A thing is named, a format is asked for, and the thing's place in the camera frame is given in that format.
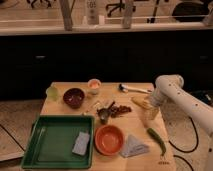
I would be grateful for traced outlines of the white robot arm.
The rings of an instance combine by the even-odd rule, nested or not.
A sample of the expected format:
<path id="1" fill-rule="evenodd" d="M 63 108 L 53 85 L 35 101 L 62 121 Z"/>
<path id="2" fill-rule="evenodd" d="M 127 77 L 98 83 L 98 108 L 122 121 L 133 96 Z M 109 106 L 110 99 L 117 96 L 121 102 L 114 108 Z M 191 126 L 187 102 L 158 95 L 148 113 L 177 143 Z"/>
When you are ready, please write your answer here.
<path id="1" fill-rule="evenodd" d="M 184 91 L 183 85 L 181 75 L 158 76 L 148 101 L 153 107 L 159 107 L 169 98 L 202 127 L 211 139 L 204 171 L 213 171 L 213 108 Z"/>

